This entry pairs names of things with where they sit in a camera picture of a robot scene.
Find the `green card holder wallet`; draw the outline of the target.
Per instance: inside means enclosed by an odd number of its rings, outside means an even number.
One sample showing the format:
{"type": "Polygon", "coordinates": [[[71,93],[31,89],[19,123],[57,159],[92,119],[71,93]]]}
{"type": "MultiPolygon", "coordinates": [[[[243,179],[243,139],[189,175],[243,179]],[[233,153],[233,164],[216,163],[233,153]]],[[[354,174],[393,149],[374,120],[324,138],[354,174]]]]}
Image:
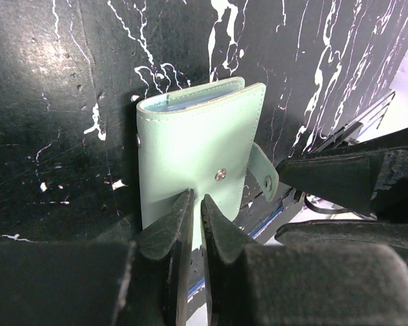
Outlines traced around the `green card holder wallet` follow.
{"type": "Polygon", "coordinates": [[[137,104],[142,226],[164,216],[175,197],[192,189],[210,195],[223,215],[238,215],[251,173],[272,201],[278,173],[255,143],[266,86],[230,77],[160,94],[137,104]]]}

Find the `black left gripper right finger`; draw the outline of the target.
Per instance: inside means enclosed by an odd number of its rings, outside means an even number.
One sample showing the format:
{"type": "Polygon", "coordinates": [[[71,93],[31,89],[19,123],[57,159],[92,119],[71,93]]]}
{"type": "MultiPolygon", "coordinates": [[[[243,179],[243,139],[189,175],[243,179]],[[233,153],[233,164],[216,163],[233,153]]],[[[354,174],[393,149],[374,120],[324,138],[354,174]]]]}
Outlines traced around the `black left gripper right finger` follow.
{"type": "Polygon", "coordinates": [[[408,249],[257,243],[201,202],[211,325],[408,325],[408,249]]]}

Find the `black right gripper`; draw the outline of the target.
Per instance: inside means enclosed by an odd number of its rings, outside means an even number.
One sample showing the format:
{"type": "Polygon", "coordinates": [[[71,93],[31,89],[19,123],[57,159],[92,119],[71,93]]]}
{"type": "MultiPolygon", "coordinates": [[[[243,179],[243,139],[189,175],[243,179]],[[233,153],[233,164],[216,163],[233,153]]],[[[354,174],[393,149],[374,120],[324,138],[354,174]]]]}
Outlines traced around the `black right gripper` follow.
{"type": "Polygon", "coordinates": [[[275,233],[284,245],[371,242],[408,249],[408,128],[355,145],[282,161],[279,180],[378,221],[287,223],[275,233]]]}

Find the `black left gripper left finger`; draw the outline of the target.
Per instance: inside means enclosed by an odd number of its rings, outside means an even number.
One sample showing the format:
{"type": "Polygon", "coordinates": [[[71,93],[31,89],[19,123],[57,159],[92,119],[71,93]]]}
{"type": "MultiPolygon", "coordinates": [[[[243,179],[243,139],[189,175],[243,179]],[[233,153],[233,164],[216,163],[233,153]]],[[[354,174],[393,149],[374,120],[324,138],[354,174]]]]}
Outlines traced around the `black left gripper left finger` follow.
{"type": "Polygon", "coordinates": [[[0,240],[0,325],[184,325],[194,192],[133,241],[0,240]]]}

